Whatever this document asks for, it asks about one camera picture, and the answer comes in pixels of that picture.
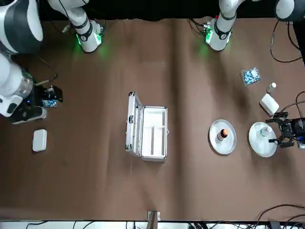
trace open aluminum case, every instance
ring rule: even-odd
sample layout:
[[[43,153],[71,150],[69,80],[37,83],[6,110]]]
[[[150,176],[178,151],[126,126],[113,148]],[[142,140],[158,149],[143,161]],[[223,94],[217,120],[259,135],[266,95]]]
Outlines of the open aluminum case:
[[[125,150],[144,161],[164,161],[167,155],[167,108],[143,106],[129,93]]]

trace small white bottle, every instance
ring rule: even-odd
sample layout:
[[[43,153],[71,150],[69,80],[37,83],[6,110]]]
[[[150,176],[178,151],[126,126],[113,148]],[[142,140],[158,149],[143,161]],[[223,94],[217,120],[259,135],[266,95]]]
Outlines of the small white bottle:
[[[275,90],[276,88],[276,83],[272,83],[267,87],[267,93],[271,93]]]
[[[262,129],[257,131],[256,137],[258,139],[263,139],[264,137],[267,137],[271,132],[272,132],[272,128],[271,127],[269,127],[269,126],[268,127],[263,127]]]

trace brown table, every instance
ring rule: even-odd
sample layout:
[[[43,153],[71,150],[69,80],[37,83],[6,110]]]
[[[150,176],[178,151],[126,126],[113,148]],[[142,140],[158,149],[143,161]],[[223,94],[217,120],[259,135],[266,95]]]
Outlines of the brown table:
[[[277,84],[273,97],[281,107],[304,89],[302,61],[280,64],[269,53],[274,24],[238,19],[226,49],[214,52],[186,20],[109,21],[104,44],[86,54],[75,36],[59,35],[46,23],[39,55],[60,74],[55,84],[64,103],[45,120],[16,126],[1,120],[1,217],[145,220],[146,211],[156,209],[162,220],[255,220],[274,205],[305,205],[304,152],[278,148],[260,158],[247,142],[250,126],[268,118],[258,101],[270,83]],[[274,54],[299,56],[284,24]],[[38,79],[52,77],[33,56],[19,62]],[[252,67],[262,79],[245,86],[240,71]],[[168,107],[165,163],[143,162],[124,150],[130,91],[143,104]],[[289,111],[298,117],[295,107]],[[218,118],[237,132],[228,156],[214,153],[207,141]],[[40,128],[48,131],[47,150],[33,154],[33,131]],[[282,208],[263,219],[297,212]]]

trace white plate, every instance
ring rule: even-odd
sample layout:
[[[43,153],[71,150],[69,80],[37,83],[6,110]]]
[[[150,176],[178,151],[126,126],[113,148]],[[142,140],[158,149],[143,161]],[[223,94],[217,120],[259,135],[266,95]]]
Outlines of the white plate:
[[[256,133],[264,127],[269,127],[269,125],[262,122],[254,123],[249,130],[249,142],[251,148],[259,156],[270,157],[275,153],[277,144],[269,143],[269,139],[275,139],[276,136],[274,131],[272,130],[272,132],[268,136],[264,137],[263,139],[258,139],[256,137]]]
[[[223,141],[219,141],[217,135],[222,129],[227,129],[229,134]],[[220,154],[227,155],[235,149],[236,132],[231,123],[226,120],[218,119],[213,122],[210,127],[209,138],[213,148]]]

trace small bottle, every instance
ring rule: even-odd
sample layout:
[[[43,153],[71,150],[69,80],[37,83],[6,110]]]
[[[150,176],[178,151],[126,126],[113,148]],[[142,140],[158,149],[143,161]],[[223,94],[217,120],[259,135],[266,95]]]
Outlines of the small bottle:
[[[268,127],[263,127],[262,129],[257,131],[256,137],[258,139],[263,139],[264,137],[268,136],[271,132],[272,132],[272,128],[271,127],[269,127],[269,126]]]
[[[267,93],[271,93],[275,90],[276,88],[276,83],[272,83],[267,87]]]
[[[222,129],[218,134],[217,134],[217,138],[219,141],[224,140],[226,137],[228,137],[228,130],[227,129]]]

